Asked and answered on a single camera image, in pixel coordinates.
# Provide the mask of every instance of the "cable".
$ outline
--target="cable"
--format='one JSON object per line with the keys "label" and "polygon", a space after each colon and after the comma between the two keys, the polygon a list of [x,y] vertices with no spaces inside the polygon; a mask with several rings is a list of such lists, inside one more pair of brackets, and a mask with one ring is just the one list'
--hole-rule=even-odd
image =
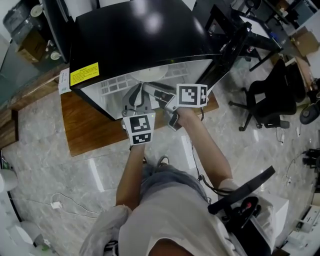
{"label": "cable", "polygon": [[299,136],[301,135],[302,123],[300,123]]}
{"label": "cable", "polygon": [[51,199],[50,199],[50,203],[51,203],[51,204],[54,203],[54,202],[53,202],[53,197],[54,197],[55,195],[61,195],[61,196],[65,197],[65,198],[70,199],[70,200],[71,200],[72,202],[74,202],[77,206],[79,206],[80,208],[84,209],[84,210],[87,211],[88,213],[99,215],[99,213],[97,213],[97,212],[95,212],[95,211],[87,210],[86,208],[84,208],[84,207],[81,206],[80,204],[76,203],[72,198],[70,198],[70,197],[68,197],[68,196],[66,196],[66,195],[64,195],[64,194],[62,194],[62,193],[54,193],[54,194],[51,196]]}
{"label": "cable", "polygon": [[277,132],[278,130],[277,130],[277,127],[275,128],[275,136],[276,136],[276,140],[278,141],[278,142],[281,142],[281,143],[284,143],[282,140],[279,140],[278,139],[278,132]]}
{"label": "cable", "polygon": [[46,205],[46,206],[50,206],[51,204],[45,203],[45,202],[38,202],[38,201],[34,201],[34,200],[29,200],[29,199],[23,199],[23,198],[10,198],[10,200],[18,200],[18,201],[27,201],[27,202],[33,202],[33,203],[37,203],[37,204],[42,204],[42,205]]}
{"label": "cable", "polygon": [[96,217],[89,217],[87,215],[82,215],[82,214],[77,214],[77,213],[72,213],[72,212],[67,212],[62,208],[59,208],[62,212],[64,212],[65,214],[69,214],[69,215],[76,215],[76,216],[81,216],[81,217],[87,217],[89,219],[96,219]]}
{"label": "cable", "polygon": [[288,169],[286,170],[286,175],[285,175],[285,176],[286,176],[287,178],[288,178],[289,169],[290,169],[292,163],[294,162],[294,164],[296,164],[296,160],[297,160],[301,155],[303,155],[304,152],[305,152],[305,151],[303,151],[301,154],[299,154],[298,156],[296,156],[294,159],[291,160],[291,162],[290,162],[290,164],[289,164],[289,166],[288,166]]}
{"label": "cable", "polygon": [[[74,202],[77,206],[81,207],[82,209],[84,209],[84,210],[87,211],[88,213],[92,213],[92,214],[97,214],[97,215],[99,215],[99,213],[97,213],[97,212],[95,212],[95,211],[87,210],[86,208],[84,208],[84,207],[81,206],[80,204],[76,203],[72,198],[70,198],[70,197],[68,197],[68,196],[66,196],[66,195],[64,195],[64,194],[62,194],[62,193],[54,193],[54,194],[51,196],[51,198],[50,198],[50,203],[51,203],[51,204],[54,203],[54,202],[53,202],[53,197],[54,197],[55,195],[61,195],[61,196],[65,197],[65,198],[70,199],[70,200],[71,200],[72,202]],[[38,202],[38,201],[34,201],[34,200],[29,200],[29,199],[10,198],[10,197],[9,197],[9,199],[10,199],[10,200],[18,200],[18,201],[27,201],[27,202],[32,202],[32,203],[37,203],[37,204],[41,204],[41,205],[46,205],[46,206],[52,207],[52,205],[49,204],[49,203]],[[96,217],[90,217],[90,216],[87,216],[87,215],[84,215],[84,214],[77,214],[77,213],[73,213],[73,212],[67,212],[67,211],[65,211],[65,210],[62,209],[62,208],[59,208],[59,209],[60,209],[62,212],[66,213],[66,214],[69,214],[69,215],[76,215],[76,216],[81,216],[81,217],[87,217],[87,218],[89,218],[89,219],[96,219]]]}
{"label": "cable", "polygon": [[[200,108],[201,110],[201,122],[204,120],[205,118],[205,113],[204,113],[204,110],[203,108],[201,107]],[[214,193],[216,193],[218,196],[221,196],[221,197],[225,197],[226,195],[225,194],[230,194],[232,193],[232,191],[228,191],[228,190],[222,190],[222,189],[217,189],[217,188],[214,188],[212,186],[209,185],[209,183],[206,181],[206,178],[205,176],[203,176],[202,174],[200,174],[200,171],[198,169],[198,165],[197,165],[197,162],[196,162],[196,159],[195,159],[195,154],[194,154],[194,144],[192,143],[192,141],[190,140],[191,142],[191,145],[192,145],[192,156],[193,156],[193,160],[194,160],[194,163],[195,163],[195,168],[196,168],[196,172],[197,172],[197,175],[198,175],[198,182],[200,183],[200,181],[203,181],[203,183],[209,188],[211,189]]]}

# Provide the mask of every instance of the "tile floor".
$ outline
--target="tile floor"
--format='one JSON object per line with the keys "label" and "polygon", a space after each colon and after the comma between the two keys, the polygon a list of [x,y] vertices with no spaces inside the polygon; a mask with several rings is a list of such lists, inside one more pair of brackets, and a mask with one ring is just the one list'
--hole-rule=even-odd
{"label": "tile floor", "polygon": [[[232,167],[234,178],[240,183],[248,181],[267,167],[273,165],[276,174],[263,187],[267,193],[290,200],[289,211],[282,234],[277,243],[288,235],[295,220],[304,211],[312,195],[315,175],[313,170],[302,165],[301,157],[292,159],[308,148],[319,145],[317,128],[320,119],[310,125],[301,126],[299,112],[285,116],[290,128],[278,128],[278,137],[284,135],[284,144],[276,139],[276,129],[257,129],[252,121],[245,132],[238,127],[246,118],[244,110],[228,106],[228,102],[244,102],[241,87],[249,88],[256,80],[264,80],[272,69],[266,62],[253,72],[248,63],[241,60],[231,72],[215,85],[213,92],[219,109],[205,114],[204,124]],[[116,188],[120,181],[127,157],[128,140],[71,157],[61,111],[60,96],[52,93],[19,112],[20,141],[3,149],[6,159],[13,165],[18,176],[18,187],[12,190],[17,199],[50,203],[53,193],[63,193],[90,211],[100,212],[114,206]],[[153,142],[147,147],[150,161],[166,154],[171,163],[180,170],[195,175],[196,170],[188,170],[181,136],[178,132],[163,127],[154,132]],[[200,171],[203,169],[195,156]],[[100,192],[93,172],[97,171],[103,189]],[[55,195],[68,212],[87,214],[71,200]],[[87,217],[66,214],[45,204],[17,200],[15,202],[24,220],[36,223],[44,238],[48,239],[60,256],[76,256],[95,220]]]}

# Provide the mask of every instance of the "black lid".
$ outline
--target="black lid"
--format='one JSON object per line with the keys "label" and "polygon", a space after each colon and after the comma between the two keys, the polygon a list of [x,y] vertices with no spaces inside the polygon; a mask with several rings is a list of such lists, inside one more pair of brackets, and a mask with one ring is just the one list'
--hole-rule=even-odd
{"label": "black lid", "polygon": [[98,63],[83,88],[138,70],[220,54],[182,0],[134,0],[76,18],[70,73]]}

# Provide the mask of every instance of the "office chair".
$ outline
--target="office chair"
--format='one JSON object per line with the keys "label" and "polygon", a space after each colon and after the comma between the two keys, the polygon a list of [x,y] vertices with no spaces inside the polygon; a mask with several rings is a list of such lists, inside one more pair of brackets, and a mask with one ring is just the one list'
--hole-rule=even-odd
{"label": "office chair", "polygon": [[245,15],[249,15],[251,13],[251,10],[258,10],[261,6],[262,0],[244,0],[244,2],[240,5],[239,11],[242,12],[242,10],[245,8],[245,6],[248,8],[248,10],[245,12]]}
{"label": "office chair", "polygon": [[[294,115],[297,112],[295,97],[291,86],[288,85],[293,83],[294,81],[290,78],[284,61],[280,59],[266,80],[253,82],[249,91],[246,88],[242,88],[241,90],[246,95],[246,105],[229,102],[230,106],[236,106],[249,112],[245,125],[239,127],[239,131],[243,132],[247,129],[252,117],[255,118],[258,129],[262,128],[262,124],[266,128],[289,128],[290,123],[280,120],[280,115]],[[265,94],[265,98],[256,102],[255,95],[262,93]]]}

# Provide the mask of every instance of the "wall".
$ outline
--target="wall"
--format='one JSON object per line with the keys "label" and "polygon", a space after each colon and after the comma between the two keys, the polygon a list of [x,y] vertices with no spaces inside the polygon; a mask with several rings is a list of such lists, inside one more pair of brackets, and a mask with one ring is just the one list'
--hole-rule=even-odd
{"label": "wall", "polygon": [[[291,32],[289,35],[293,35],[295,32],[299,31],[299,29],[306,27],[309,31],[311,31],[315,38],[320,42],[320,10],[318,10],[310,19],[308,19],[302,26],[300,26],[297,30]],[[309,63],[312,75],[315,78],[320,78],[320,49],[316,52],[313,52],[306,56]]]}
{"label": "wall", "polygon": [[3,19],[8,11],[14,7],[19,0],[0,0],[0,34],[9,42],[11,37],[3,24]]}

